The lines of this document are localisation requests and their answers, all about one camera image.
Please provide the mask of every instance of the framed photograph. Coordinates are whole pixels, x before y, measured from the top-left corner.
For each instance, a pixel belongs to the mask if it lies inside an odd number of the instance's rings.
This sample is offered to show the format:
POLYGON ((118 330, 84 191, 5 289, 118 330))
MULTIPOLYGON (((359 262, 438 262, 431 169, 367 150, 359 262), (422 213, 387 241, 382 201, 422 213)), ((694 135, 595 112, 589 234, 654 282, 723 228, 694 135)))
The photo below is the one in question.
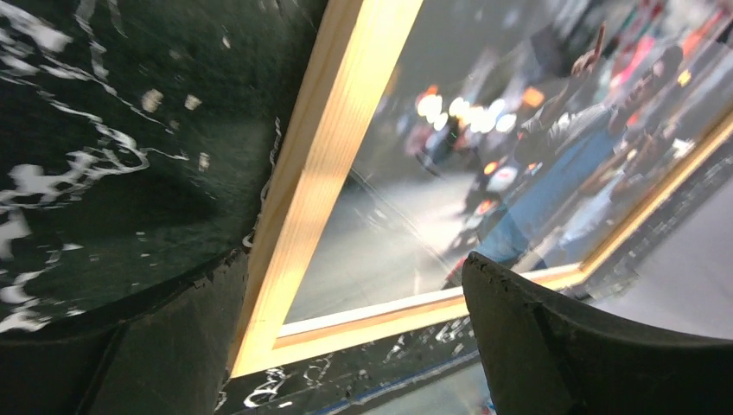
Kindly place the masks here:
POLYGON ((471 251, 582 283, 733 132, 731 28, 702 0, 331 2, 232 376, 466 316, 471 251))

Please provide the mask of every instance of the picture frame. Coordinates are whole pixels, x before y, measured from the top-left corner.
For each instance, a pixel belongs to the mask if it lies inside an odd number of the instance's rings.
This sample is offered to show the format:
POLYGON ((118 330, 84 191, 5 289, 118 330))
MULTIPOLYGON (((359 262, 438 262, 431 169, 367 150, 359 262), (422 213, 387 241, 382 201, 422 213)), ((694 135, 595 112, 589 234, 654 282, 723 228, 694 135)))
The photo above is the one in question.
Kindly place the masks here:
MULTIPOLYGON (((329 3, 258 222, 232 377, 468 314, 458 287, 283 327, 422 3, 329 3)), ((582 283, 731 133, 733 112, 708 128, 584 261, 523 275, 553 290, 582 283)))

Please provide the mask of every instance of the blue dress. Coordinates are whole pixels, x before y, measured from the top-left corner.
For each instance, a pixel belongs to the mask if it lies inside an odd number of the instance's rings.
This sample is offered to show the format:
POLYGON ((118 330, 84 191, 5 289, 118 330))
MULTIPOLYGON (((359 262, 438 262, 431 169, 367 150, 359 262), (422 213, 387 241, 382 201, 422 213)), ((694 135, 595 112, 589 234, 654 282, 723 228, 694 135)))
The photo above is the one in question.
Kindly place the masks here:
POLYGON ((547 171, 540 172, 516 200, 500 207, 496 214, 501 217, 475 249, 478 253, 510 265, 529 249, 546 222, 614 154, 623 133, 613 136, 607 123, 596 125, 565 149, 547 171))

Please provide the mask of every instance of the black plastic object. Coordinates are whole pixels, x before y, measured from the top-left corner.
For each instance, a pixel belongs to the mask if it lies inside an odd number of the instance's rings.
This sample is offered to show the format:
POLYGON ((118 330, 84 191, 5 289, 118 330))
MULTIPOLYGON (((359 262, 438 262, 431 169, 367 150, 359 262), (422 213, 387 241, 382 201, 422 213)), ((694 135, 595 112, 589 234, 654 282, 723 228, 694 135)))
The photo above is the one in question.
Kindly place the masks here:
POLYGON ((476 253, 463 290, 499 414, 733 413, 733 342, 613 316, 476 253))
POLYGON ((0 335, 0 413, 212 413, 246 256, 230 252, 192 275, 34 333, 0 335))

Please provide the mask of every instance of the dark green marble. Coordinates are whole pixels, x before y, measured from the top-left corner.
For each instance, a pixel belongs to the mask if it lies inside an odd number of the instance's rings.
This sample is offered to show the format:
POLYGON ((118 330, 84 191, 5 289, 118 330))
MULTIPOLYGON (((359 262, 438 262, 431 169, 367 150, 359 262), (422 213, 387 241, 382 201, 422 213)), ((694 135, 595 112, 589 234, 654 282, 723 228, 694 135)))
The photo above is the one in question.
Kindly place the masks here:
MULTIPOLYGON (((23 305, 54 319, 91 310, 190 273, 240 245, 271 173, 276 118, 284 133, 326 0, 125 0, 118 12, 115 2, 102 0, 4 1, 0 28, 11 41, 0 42, 3 56, 13 52, 6 47, 21 45, 30 52, 22 58, 29 65, 91 75, 90 44, 97 42, 105 50, 98 62, 108 72, 86 80, 44 69, 18 76, 0 61, 0 195, 16 189, 6 175, 15 166, 61 175, 73 151, 99 156, 107 150, 127 168, 143 163, 99 133, 89 117, 59 111, 55 101, 132 137, 150 166, 108 174, 83 193, 52 201, 38 194, 0 197, 0 226, 12 208, 32 232, 11 241, 13 260, 0 259, 6 270, 0 288, 57 259, 23 286, 40 302, 0 302, 0 321, 23 305), (9 5, 70 42, 56 54, 44 50, 17 29, 9 5), (86 7, 80 14, 90 16, 91 35, 84 19, 80 24, 74 17, 78 7, 86 7), (143 97, 152 90, 162 98, 146 112, 143 97), (184 105, 188 95, 201 102, 193 110, 184 105), (64 244, 83 247, 62 251, 64 244)), ((110 160, 93 167, 119 169, 110 160)))

